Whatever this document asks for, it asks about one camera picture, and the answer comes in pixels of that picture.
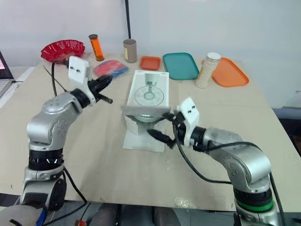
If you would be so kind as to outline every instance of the black pole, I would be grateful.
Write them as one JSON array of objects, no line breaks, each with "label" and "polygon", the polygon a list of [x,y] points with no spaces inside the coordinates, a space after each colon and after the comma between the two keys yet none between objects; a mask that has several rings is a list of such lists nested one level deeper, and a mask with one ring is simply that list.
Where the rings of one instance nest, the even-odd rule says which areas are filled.
[{"label": "black pole", "polygon": [[127,12],[127,32],[128,32],[128,38],[131,38],[131,24],[130,24],[130,13],[128,10],[128,0],[126,0],[126,12]]}]

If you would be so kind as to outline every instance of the orange tray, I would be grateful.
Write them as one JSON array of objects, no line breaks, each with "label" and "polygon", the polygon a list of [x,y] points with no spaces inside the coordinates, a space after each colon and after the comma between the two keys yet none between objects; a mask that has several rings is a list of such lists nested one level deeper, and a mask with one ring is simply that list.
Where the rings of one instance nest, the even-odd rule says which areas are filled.
[{"label": "orange tray", "polygon": [[229,59],[222,57],[213,72],[214,81],[223,87],[245,86],[249,78]]},{"label": "orange tray", "polygon": [[140,64],[141,69],[157,71],[161,67],[161,58],[154,56],[141,57]]}]

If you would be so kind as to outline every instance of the red bowl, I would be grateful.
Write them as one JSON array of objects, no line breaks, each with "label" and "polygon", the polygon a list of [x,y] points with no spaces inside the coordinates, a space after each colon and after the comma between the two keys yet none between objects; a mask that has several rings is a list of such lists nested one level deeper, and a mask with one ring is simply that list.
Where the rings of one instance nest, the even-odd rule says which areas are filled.
[{"label": "red bowl", "polygon": [[77,40],[60,40],[45,46],[41,57],[49,62],[54,60],[68,60],[70,56],[82,57],[85,46]]}]

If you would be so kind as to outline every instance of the brown cardboard tube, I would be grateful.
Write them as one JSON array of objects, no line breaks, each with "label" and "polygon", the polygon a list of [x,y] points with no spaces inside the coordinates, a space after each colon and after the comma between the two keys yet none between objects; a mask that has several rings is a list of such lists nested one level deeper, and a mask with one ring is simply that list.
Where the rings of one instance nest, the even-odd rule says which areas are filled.
[{"label": "brown cardboard tube", "polygon": [[137,42],[135,39],[126,39],[123,41],[124,58],[128,63],[137,61]]}]

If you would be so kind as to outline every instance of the teal tray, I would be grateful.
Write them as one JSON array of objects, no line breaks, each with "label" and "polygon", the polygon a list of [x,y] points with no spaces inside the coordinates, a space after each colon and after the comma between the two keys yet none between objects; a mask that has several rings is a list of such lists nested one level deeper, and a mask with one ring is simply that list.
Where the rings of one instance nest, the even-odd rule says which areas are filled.
[{"label": "teal tray", "polygon": [[163,63],[169,77],[174,80],[193,80],[198,77],[198,67],[189,53],[167,53]]}]

